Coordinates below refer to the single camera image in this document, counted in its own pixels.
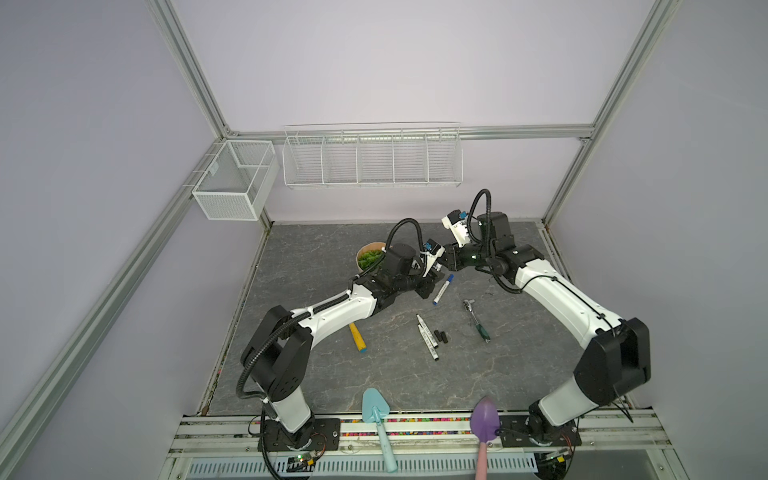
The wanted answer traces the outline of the white marker black tip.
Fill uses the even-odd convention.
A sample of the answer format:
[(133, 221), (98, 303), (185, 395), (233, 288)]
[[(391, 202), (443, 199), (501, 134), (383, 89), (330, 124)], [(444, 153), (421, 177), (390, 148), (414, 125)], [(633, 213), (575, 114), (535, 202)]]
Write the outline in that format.
[(453, 280), (454, 280), (454, 275), (450, 274), (447, 277), (447, 279), (443, 282), (443, 284), (440, 286), (439, 290), (437, 291), (437, 294), (433, 298), (433, 300), (432, 300), (432, 304), (433, 305), (438, 305), (440, 303), (442, 297), (446, 293), (447, 289), (449, 288), (449, 286), (451, 285)]

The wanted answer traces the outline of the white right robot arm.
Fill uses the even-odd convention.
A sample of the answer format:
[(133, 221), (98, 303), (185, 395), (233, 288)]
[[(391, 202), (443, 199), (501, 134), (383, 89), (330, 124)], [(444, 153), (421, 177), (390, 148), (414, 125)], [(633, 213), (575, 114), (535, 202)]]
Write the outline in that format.
[(610, 405), (651, 378), (650, 332), (639, 319), (624, 319), (601, 307), (531, 245), (519, 245), (505, 214), (478, 218), (454, 210), (442, 220), (455, 241), (439, 261), (456, 272), (473, 267), (512, 294), (527, 294), (546, 308), (577, 340), (583, 354), (571, 377), (529, 408), (525, 431), (531, 441), (554, 442), (577, 418)]

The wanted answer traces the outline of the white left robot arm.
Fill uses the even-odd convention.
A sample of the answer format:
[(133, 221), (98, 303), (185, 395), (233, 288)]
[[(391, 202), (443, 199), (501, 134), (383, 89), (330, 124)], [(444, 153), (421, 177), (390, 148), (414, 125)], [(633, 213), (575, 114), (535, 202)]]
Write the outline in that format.
[(241, 354), (236, 396), (258, 399), (265, 416), (288, 436), (305, 434), (314, 423), (301, 390), (312, 348), (388, 308), (405, 292), (428, 298), (441, 279), (438, 259), (444, 253), (442, 244), (424, 238), (418, 221), (406, 218), (390, 230), (378, 257), (346, 290), (307, 307), (268, 310)]

